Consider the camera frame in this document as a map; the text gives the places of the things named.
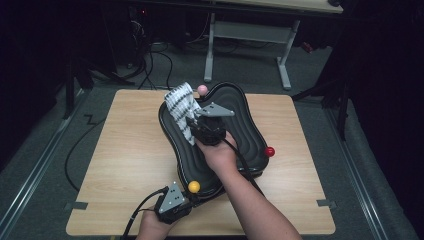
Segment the black computer tower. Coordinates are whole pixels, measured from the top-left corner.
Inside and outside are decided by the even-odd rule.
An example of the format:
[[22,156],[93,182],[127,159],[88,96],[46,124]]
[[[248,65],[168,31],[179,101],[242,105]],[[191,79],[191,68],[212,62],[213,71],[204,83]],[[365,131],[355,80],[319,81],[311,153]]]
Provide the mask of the black computer tower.
[[131,35],[135,45],[134,63],[139,67],[143,65],[144,55],[150,45],[150,29],[148,11],[145,7],[130,6],[128,8],[131,26]]

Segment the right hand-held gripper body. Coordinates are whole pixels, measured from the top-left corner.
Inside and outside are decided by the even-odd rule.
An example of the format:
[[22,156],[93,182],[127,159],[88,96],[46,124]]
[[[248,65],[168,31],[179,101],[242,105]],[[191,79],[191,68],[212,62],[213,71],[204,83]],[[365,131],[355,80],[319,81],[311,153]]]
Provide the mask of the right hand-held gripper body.
[[226,137],[226,128],[223,117],[233,117],[235,112],[214,102],[197,110],[195,119],[200,129],[192,131],[192,135],[204,145],[215,146]]

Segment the person's left hand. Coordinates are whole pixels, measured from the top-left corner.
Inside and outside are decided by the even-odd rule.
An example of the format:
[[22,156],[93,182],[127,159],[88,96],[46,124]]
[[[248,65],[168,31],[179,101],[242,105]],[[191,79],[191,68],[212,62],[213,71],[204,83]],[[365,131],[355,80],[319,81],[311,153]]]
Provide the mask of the person's left hand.
[[154,209],[149,207],[143,211],[136,240],[165,240],[175,225],[176,222],[161,222]]

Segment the metal floor rail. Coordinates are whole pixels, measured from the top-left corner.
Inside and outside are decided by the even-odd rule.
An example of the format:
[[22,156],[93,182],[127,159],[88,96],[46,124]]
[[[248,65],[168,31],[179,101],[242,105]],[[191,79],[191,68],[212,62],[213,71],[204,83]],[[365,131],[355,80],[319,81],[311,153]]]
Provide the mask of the metal floor rail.
[[0,240],[6,240],[53,160],[58,144],[75,112],[89,95],[79,90],[74,106],[66,111],[66,97],[30,131],[6,168],[0,173]]
[[349,150],[349,147],[345,140],[340,137],[336,126],[336,118],[332,110],[325,110],[324,114],[331,125],[333,134],[336,137],[337,143],[342,151],[343,161],[346,166],[347,175],[350,178],[351,185],[355,191],[362,212],[368,223],[370,231],[374,237],[374,240],[389,240],[387,233],[382,225],[380,217],[375,208],[375,204],[372,201],[369,192],[363,182],[363,179],[358,171],[358,168],[354,162],[353,156]]

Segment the person's right hand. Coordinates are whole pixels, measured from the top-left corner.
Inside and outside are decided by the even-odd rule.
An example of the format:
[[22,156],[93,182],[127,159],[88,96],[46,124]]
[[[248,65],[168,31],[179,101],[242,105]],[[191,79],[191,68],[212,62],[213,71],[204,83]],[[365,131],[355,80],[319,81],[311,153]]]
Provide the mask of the person's right hand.
[[202,151],[207,165],[217,176],[222,177],[237,171],[237,156],[232,149],[237,144],[229,132],[226,132],[226,138],[215,146],[204,145],[199,140],[196,141],[196,144]]

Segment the white striped cloth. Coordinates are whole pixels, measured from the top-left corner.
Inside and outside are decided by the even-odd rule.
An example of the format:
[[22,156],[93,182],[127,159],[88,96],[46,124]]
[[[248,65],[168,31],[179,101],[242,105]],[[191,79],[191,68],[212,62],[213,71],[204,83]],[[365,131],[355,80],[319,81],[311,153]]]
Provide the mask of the white striped cloth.
[[195,118],[195,112],[201,109],[200,105],[194,99],[193,89],[187,82],[184,82],[168,92],[164,96],[164,100],[169,113],[183,136],[189,144],[193,145],[195,143],[194,136],[191,133],[186,118],[193,120]]

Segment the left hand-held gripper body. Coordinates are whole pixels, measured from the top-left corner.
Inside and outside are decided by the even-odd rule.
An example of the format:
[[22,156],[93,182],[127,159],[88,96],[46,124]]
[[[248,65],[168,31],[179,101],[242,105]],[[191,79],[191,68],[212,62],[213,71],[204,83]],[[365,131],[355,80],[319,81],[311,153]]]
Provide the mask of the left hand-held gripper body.
[[164,193],[158,198],[154,212],[160,222],[172,224],[189,215],[193,204],[183,194],[176,182],[167,186]]

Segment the desk with white metal frame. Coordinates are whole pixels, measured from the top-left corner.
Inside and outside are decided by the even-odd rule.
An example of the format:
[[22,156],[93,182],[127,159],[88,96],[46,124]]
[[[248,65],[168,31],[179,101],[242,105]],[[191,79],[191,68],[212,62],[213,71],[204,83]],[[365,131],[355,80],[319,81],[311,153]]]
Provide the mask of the desk with white metal frame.
[[[217,3],[230,3],[246,7],[263,7],[269,10],[284,10],[289,13],[312,14],[342,14],[343,8],[334,5],[330,0],[212,0]],[[276,58],[282,86],[285,90],[291,89],[287,73],[286,61],[297,35],[300,19],[295,18],[288,27],[271,26],[269,24],[242,23],[239,20],[216,20],[215,14],[210,14],[208,51],[205,61],[204,81],[210,83],[213,77],[214,40],[216,38],[247,40],[274,44],[283,44],[285,49],[281,56]]]

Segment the black metal stand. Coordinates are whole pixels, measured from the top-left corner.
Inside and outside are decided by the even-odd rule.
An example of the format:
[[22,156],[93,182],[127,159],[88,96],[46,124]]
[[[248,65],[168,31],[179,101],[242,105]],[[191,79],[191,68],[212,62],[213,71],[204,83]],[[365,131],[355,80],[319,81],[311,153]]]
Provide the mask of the black metal stand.
[[316,84],[314,87],[292,96],[293,101],[299,101],[309,96],[323,96],[321,106],[323,108],[338,108],[336,118],[336,130],[339,137],[345,140],[345,123],[347,119],[347,107],[349,99],[350,81],[336,79],[326,83]]
[[93,62],[81,58],[71,57],[66,65],[66,82],[65,82],[65,115],[67,119],[76,110],[75,83],[78,83],[82,90],[91,90],[94,86],[94,80],[91,71],[97,71],[108,80],[112,80],[123,85],[132,85],[124,77],[118,76],[116,73],[106,70]]

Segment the black wavy tray with stand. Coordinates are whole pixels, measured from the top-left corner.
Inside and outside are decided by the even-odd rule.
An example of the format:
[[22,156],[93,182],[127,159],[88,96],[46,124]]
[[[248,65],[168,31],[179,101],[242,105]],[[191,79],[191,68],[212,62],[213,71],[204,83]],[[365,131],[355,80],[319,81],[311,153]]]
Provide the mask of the black wavy tray with stand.
[[[274,151],[268,147],[256,127],[243,90],[233,83],[219,83],[205,95],[194,99],[201,108],[214,102],[235,112],[233,117],[223,117],[226,132],[236,141],[237,168],[250,182],[260,176],[268,165]],[[209,168],[205,157],[195,143],[189,144],[169,113],[165,100],[159,108],[159,123],[168,138],[177,160],[177,172],[187,193],[197,194],[203,203],[224,193],[222,183]]]

